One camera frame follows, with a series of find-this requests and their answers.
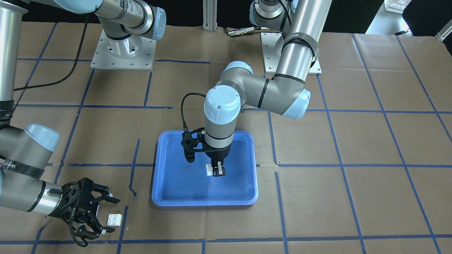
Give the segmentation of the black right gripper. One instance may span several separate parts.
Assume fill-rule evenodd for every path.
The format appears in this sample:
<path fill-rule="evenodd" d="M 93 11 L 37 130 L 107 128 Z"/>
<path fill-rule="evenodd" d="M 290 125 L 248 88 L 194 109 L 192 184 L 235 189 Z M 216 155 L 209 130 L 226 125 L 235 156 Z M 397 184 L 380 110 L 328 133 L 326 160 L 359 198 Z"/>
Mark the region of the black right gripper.
<path fill-rule="evenodd" d="M 79 223 L 76 236 L 88 240 L 95 240 L 101 234 L 113 233 L 114 228 L 102 226 L 96 217 L 95 211 L 100 201 L 118 204 L 120 199 L 115 198 L 108 191 L 107 186 L 95 184 L 93 180 L 84 177 L 77 182 L 70 182 L 61 188 L 52 188 L 48 192 L 52 197 L 59 196 L 60 200 L 50 217 L 69 220 L 75 208 L 73 220 Z"/>

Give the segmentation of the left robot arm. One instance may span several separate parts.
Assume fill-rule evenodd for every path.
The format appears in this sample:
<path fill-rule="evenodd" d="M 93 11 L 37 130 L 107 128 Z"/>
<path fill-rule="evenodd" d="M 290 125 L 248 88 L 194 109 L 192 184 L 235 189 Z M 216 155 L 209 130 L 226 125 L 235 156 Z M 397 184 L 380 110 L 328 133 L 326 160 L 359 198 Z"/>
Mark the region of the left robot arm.
<path fill-rule="evenodd" d="M 213 176 L 226 174 L 236 121 L 244 105 L 300 119 L 310 101 L 305 86 L 309 69 L 318 60 L 319 39 L 331 0 L 255 0 L 250 21 L 281 32 L 280 52 L 271 79 L 253 74 L 243 61 L 229 63 L 217 84 L 204 95 L 204 126 L 190 131 L 183 121 L 181 145 L 187 162 L 197 152 L 210 158 Z"/>

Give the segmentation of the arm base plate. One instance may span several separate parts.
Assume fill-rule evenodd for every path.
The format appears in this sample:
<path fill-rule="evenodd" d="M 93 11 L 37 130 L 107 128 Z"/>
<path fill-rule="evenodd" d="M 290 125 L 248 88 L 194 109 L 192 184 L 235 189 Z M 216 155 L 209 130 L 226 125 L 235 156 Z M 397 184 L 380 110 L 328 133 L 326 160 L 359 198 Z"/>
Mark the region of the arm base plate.
<path fill-rule="evenodd" d="M 288 74 L 305 79 L 321 74 L 318 42 L 310 35 L 296 32 L 283 39 L 281 33 L 261 34 L 265 73 Z"/>
<path fill-rule="evenodd" d="M 131 35 L 123 40 L 108 38 L 102 31 L 90 67 L 104 70 L 151 71 L 156 40 Z"/>

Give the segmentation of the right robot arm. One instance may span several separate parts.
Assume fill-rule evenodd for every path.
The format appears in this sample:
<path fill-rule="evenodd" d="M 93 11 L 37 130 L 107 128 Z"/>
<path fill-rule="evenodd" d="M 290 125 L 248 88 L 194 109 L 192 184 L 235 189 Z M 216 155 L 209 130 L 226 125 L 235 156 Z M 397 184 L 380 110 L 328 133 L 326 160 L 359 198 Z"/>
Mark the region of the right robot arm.
<path fill-rule="evenodd" d="M 44 0 L 79 15 L 95 14 L 111 41 L 113 55 L 129 58 L 142 50 L 144 39 L 160 40 L 166 27 L 162 7 L 143 0 Z M 10 125 L 18 41 L 22 16 L 29 0 L 1 1 L 1 206 L 63 220 L 73 241 L 86 247 L 104 233 L 115 231 L 97 219 L 100 201 L 119 203 L 107 186 L 84 177 L 59 186 L 41 180 L 60 134 L 47 126 L 31 123 L 25 129 Z"/>

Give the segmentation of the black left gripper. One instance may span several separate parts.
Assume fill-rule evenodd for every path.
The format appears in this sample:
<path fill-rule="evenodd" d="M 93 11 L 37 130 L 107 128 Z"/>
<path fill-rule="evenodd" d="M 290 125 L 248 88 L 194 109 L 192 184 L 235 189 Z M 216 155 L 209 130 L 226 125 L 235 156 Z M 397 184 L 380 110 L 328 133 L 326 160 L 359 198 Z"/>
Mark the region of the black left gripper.
<path fill-rule="evenodd" d="M 205 136 L 207 134 L 204 129 L 195 129 L 193 131 L 184 129 L 181 145 L 184 148 L 185 159 L 187 162 L 192 163 L 195 160 L 196 152 L 204 152 L 211 159 L 212 174 L 216 174 L 216 177 L 225 176 L 226 172 L 222 163 L 228 156 L 232 145 L 215 148 L 205 141 Z"/>

